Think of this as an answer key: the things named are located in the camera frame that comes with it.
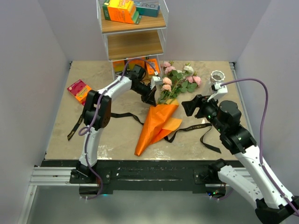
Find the orange wrapping paper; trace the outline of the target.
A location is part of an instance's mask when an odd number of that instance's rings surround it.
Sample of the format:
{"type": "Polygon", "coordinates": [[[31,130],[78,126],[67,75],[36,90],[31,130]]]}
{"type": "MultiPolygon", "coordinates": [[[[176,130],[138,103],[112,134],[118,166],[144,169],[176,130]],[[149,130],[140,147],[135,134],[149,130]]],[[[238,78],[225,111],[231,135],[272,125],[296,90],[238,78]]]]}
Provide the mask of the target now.
{"type": "Polygon", "coordinates": [[[182,119],[172,117],[178,107],[179,103],[176,99],[150,107],[135,148],[136,156],[141,156],[149,145],[162,140],[179,128],[182,119]]]}

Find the black printed ribbon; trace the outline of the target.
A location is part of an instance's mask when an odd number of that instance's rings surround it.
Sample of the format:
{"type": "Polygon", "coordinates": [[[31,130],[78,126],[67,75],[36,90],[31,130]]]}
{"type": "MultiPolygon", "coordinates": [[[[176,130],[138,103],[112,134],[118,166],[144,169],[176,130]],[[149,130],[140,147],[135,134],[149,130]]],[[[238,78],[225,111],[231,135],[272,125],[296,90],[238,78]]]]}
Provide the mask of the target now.
{"type": "MultiPolygon", "coordinates": [[[[111,113],[111,117],[112,118],[124,118],[124,117],[133,117],[134,120],[136,120],[137,122],[139,122],[142,126],[144,125],[144,123],[142,123],[139,118],[130,113],[130,112],[127,112],[127,113],[121,113],[121,114],[118,114],[118,113],[111,113]]],[[[70,139],[73,137],[73,135],[75,134],[75,132],[77,131],[77,129],[79,128],[80,124],[82,123],[83,121],[83,115],[80,115],[77,123],[75,124],[75,126],[73,127],[72,131],[67,135],[67,140],[70,141],[70,139]]],[[[177,132],[179,131],[183,131],[183,132],[188,132],[188,131],[192,131],[192,130],[197,130],[197,129],[202,129],[202,128],[206,128],[206,127],[210,127],[210,129],[208,131],[206,131],[200,138],[200,142],[208,149],[212,150],[212,151],[215,151],[217,153],[220,153],[221,154],[221,151],[218,147],[214,147],[212,145],[209,145],[207,143],[204,142],[204,137],[205,137],[205,134],[207,134],[211,129],[212,129],[212,124],[210,123],[205,123],[205,124],[198,124],[198,125],[193,125],[193,126],[190,126],[190,127],[187,127],[187,128],[180,128],[178,130],[176,130],[174,132],[174,134],[172,135],[172,137],[169,139],[167,135],[164,135],[163,138],[165,141],[169,142],[169,143],[172,143],[176,137],[176,134],[177,132]]]]}

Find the pink flower bouquet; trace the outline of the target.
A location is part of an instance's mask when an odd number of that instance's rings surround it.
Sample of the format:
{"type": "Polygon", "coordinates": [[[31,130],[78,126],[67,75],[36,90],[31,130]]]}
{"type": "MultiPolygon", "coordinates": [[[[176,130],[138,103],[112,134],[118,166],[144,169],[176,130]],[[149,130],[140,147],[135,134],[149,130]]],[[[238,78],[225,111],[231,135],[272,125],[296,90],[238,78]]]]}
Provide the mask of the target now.
{"type": "Polygon", "coordinates": [[[180,93],[194,92],[201,86],[201,78],[198,73],[187,62],[182,70],[173,66],[173,61],[165,62],[162,66],[161,94],[158,98],[159,104],[172,104],[180,93]]]}

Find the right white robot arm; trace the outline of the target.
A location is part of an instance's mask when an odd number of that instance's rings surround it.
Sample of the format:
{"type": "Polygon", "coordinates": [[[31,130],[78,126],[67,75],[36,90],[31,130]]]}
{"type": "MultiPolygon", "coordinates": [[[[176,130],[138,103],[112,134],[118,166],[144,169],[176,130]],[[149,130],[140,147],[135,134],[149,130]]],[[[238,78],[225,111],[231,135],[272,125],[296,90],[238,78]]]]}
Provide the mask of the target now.
{"type": "Polygon", "coordinates": [[[223,159],[210,165],[208,178],[213,183],[228,184],[245,198],[263,224],[279,224],[291,215],[299,213],[299,198],[284,188],[267,162],[251,133],[240,124],[241,111],[237,103],[224,100],[208,100],[197,95],[182,102],[187,116],[199,108],[196,118],[206,118],[220,134],[222,145],[246,168],[253,182],[238,174],[223,159]]]}

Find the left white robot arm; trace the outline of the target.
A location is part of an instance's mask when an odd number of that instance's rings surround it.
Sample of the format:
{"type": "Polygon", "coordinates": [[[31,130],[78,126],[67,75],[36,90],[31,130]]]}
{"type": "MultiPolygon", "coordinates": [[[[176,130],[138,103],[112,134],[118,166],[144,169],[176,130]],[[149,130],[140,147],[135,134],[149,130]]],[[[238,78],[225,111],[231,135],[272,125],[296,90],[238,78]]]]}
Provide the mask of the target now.
{"type": "Polygon", "coordinates": [[[156,105],[155,92],[161,78],[157,72],[151,78],[150,83],[142,82],[145,69],[136,65],[130,71],[124,71],[112,83],[98,91],[90,90],[82,111],[82,119],[85,127],[78,134],[84,136],[82,154],[76,165],[76,171],[86,183],[96,180],[97,151],[100,137],[111,118],[112,102],[129,90],[140,94],[141,100],[149,105],[156,105]]]}

